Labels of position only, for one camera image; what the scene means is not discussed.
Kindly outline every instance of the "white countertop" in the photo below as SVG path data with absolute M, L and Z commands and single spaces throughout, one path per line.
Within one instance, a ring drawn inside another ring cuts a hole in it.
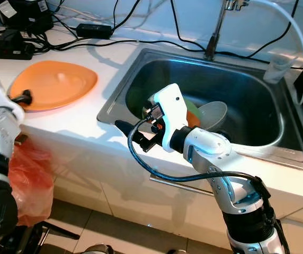
M 69 35 L 57 31 L 49 31 L 48 38 L 54 43 L 62 43 L 71 39 Z M 156 46 L 137 45 L 136 43 L 121 43 L 98 48 L 83 47 L 61 52 L 50 51 L 34 56 L 30 61 L 0 59 L 0 80 L 5 89 L 8 89 L 20 72 L 33 63 L 43 60 L 70 62 L 97 72 L 98 82 L 86 96 L 55 110 L 26 113 L 23 124 L 48 132 L 59 133 L 62 137 L 67 135 L 113 149 L 128 149 L 127 138 L 116 127 L 99 122 L 96 116 L 142 48 L 174 51 L 182 55 L 202 55 L 202 53 L 188 53 L 177 48 L 166 47 L 163 44 Z M 265 66 L 253 61 L 235 60 L 219 56 L 216 57 L 216 60 L 255 68 Z M 143 153 L 139 148 L 137 148 L 137 151 L 140 154 Z M 179 171 L 182 173 L 185 173 L 186 168 L 191 167 L 182 155 L 176 152 L 167 153 L 161 147 L 152 148 L 146 155 L 182 165 L 179 166 Z M 248 158 L 246 165 L 243 167 L 243 172 L 261 177 L 269 189 L 303 198 L 303 170 Z

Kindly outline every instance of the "sink basin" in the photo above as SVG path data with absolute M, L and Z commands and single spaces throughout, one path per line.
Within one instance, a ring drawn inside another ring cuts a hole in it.
M 286 84 L 284 80 L 267 84 L 263 74 L 258 69 L 144 49 L 97 119 L 135 124 L 152 94 L 177 83 L 197 107 L 212 101 L 227 104 L 226 120 L 216 132 L 228 138 L 238 153 L 303 169 L 303 129 Z M 141 130 L 151 132 L 150 124 Z

